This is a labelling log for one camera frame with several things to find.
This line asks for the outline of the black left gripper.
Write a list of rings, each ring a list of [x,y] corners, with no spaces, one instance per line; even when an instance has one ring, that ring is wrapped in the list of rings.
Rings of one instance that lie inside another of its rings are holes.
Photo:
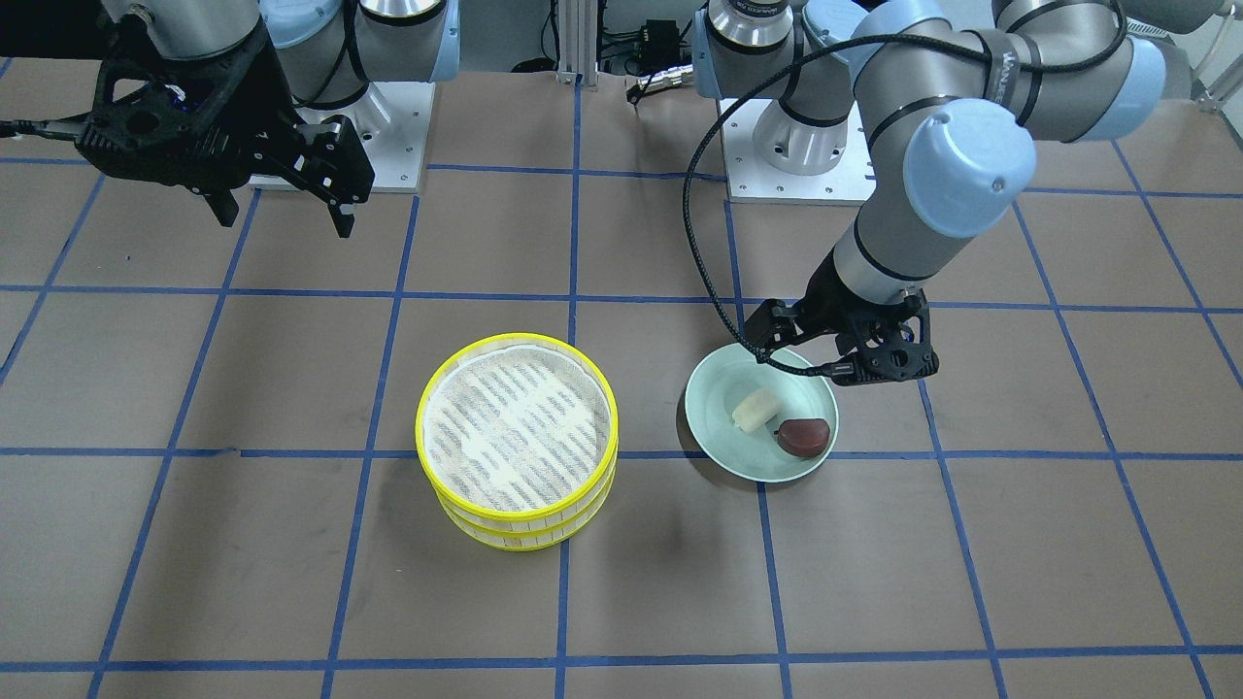
[[[820,336],[834,338],[838,359],[809,368],[777,359],[777,350]],[[940,371],[926,295],[919,291],[896,303],[873,303],[846,289],[832,262],[818,266],[794,303],[781,299],[759,303],[743,323],[743,345],[757,362],[787,376],[825,378],[837,386],[919,381]]]

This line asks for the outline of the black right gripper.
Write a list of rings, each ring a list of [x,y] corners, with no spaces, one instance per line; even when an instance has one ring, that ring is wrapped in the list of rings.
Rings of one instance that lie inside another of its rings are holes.
[[[283,177],[314,194],[341,239],[369,200],[375,172],[349,116],[306,123],[264,22],[205,58],[167,58],[150,21],[124,21],[103,58],[75,148],[107,177],[196,187],[218,225],[231,228],[237,187]]]

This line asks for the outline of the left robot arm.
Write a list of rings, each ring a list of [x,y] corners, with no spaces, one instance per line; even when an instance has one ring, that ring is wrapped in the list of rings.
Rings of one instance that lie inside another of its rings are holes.
[[[846,139],[858,109],[876,185],[802,299],[771,299],[731,333],[755,362],[839,386],[935,376],[924,284],[1004,216],[1039,141],[1119,139],[1168,85],[1136,17],[1190,34],[1231,1],[994,1],[986,29],[953,29],[936,1],[710,1],[694,17],[700,95],[772,100],[771,163],[791,138]],[[832,335],[840,358],[781,364],[778,350]]]

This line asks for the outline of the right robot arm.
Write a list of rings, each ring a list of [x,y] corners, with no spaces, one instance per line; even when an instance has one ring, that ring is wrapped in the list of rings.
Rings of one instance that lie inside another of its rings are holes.
[[[375,172],[347,109],[378,83],[446,83],[454,1],[107,1],[118,36],[75,148],[106,177],[183,187],[222,226],[234,192],[283,179],[338,236]]]

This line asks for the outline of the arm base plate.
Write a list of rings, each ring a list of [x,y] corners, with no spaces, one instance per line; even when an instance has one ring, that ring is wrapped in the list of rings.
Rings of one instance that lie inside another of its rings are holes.
[[[351,117],[375,173],[372,190],[419,194],[436,92],[435,83],[370,83],[343,108],[300,108],[298,114],[311,123]]]
[[[844,122],[817,127],[774,100],[752,100],[726,119],[721,139],[733,203],[861,205],[875,190],[856,106]]]

